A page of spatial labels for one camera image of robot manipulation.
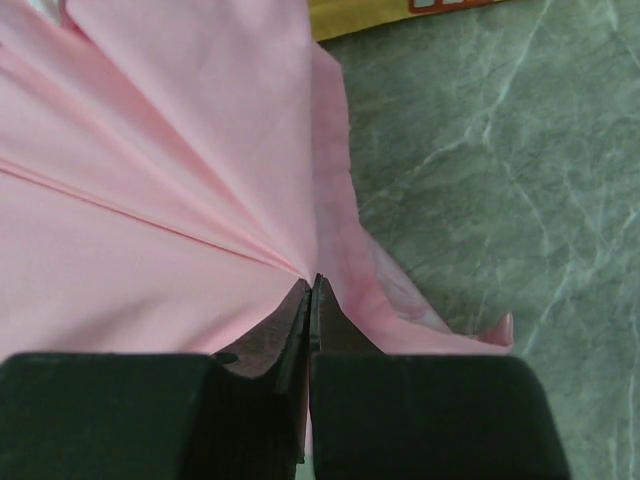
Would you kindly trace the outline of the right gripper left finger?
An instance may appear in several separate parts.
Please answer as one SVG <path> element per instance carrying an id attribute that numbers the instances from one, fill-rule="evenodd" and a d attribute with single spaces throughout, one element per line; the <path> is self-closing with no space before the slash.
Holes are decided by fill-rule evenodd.
<path id="1" fill-rule="evenodd" d="M 272 450 L 287 465 L 304 461 L 311 288 L 297 281 L 256 327 L 213 356 L 225 370 L 218 430 L 237 454 Z"/>

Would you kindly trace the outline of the pink satin pillowcase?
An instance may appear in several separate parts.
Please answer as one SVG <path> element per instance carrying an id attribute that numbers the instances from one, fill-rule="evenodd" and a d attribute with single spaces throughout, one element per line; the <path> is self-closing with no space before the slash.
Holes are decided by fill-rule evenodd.
<path id="1" fill-rule="evenodd" d="M 213 353 L 325 276 L 387 353 L 453 333 L 359 221 L 303 1 L 1 5 L 1 353 Z"/>

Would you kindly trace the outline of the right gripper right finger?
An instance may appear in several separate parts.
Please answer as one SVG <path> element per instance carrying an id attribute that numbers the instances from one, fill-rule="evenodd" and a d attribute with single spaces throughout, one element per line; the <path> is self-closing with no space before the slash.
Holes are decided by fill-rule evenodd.
<path id="1" fill-rule="evenodd" d="M 311 354 L 378 355 L 382 351 L 346 316 L 329 280 L 317 274 L 311 290 Z"/>

